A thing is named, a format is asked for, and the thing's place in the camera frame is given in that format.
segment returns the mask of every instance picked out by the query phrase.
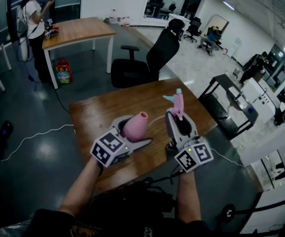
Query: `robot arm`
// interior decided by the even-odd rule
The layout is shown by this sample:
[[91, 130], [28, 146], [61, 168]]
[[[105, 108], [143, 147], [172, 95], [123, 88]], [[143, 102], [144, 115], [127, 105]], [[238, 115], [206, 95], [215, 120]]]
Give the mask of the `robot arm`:
[[168, 157], [174, 157], [188, 173], [214, 158], [207, 140], [199, 136], [194, 121], [181, 111], [183, 109], [182, 105], [178, 111], [167, 110], [166, 125], [171, 141], [166, 145], [166, 154]]

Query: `colorful bag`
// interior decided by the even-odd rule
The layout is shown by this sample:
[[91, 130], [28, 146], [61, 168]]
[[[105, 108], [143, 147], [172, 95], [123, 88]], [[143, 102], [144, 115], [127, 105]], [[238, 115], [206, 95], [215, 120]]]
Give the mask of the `colorful bag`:
[[72, 82], [70, 64], [65, 58], [59, 58], [58, 65], [56, 65], [56, 74], [60, 83]]

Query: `white t-shirt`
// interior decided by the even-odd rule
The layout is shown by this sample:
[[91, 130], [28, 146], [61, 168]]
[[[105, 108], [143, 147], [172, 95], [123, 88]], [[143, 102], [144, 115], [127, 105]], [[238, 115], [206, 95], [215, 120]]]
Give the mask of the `white t-shirt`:
[[33, 32], [33, 30], [35, 29], [37, 24], [34, 23], [33, 19], [31, 18], [31, 15], [35, 11], [38, 14], [40, 14], [40, 11], [41, 11], [41, 7], [40, 7], [40, 5], [38, 4], [38, 2], [36, 0], [28, 1], [27, 4], [23, 7], [24, 18], [26, 17], [28, 19], [28, 27], [29, 27], [29, 29], [28, 29], [28, 38], [29, 39], [35, 39], [35, 38], [41, 36], [45, 32], [43, 19], [40, 20], [40, 23], [38, 24], [38, 27]]

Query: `wooden table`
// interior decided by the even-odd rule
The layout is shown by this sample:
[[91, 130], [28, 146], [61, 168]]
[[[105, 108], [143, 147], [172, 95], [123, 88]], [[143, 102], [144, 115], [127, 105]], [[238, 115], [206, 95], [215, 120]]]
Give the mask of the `wooden table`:
[[[72, 122], [84, 160], [87, 162], [90, 159], [90, 149], [94, 140], [107, 131], [115, 118], [145, 111], [151, 122], [164, 115], [166, 110], [173, 106], [162, 96], [174, 95], [177, 88], [182, 89], [184, 111], [194, 120], [199, 134], [205, 135], [211, 131], [216, 126], [215, 121], [179, 79], [156, 81], [70, 105]], [[148, 128], [146, 137], [153, 138], [149, 146], [132, 153], [126, 161], [103, 171], [97, 181], [97, 188], [100, 192], [126, 184], [167, 161], [165, 146], [170, 139], [165, 119], [157, 120]]]
[[58, 85], [52, 69], [49, 51], [62, 46], [92, 40], [92, 50], [95, 50], [95, 41], [97, 39], [109, 38], [107, 73], [111, 72], [113, 41], [116, 32], [106, 23], [97, 17], [91, 17], [61, 22], [54, 24], [54, 27], [59, 27], [59, 33], [51, 39], [44, 39], [43, 49], [55, 89], [58, 88]]

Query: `person sitting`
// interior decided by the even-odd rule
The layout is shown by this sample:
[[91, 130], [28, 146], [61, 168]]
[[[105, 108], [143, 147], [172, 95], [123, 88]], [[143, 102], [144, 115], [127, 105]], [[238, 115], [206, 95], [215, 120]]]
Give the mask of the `person sitting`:
[[213, 32], [205, 37], [201, 37], [200, 45], [197, 47], [201, 49], [203, 47], [204, 41], [210, 44], [210, 48], [207, 49], [207, 53], [210, 55], [213, 49], [217, 46], [216, 42], [221, 39], [222, 31], [219, 30], [219, 27], [212, 27]]

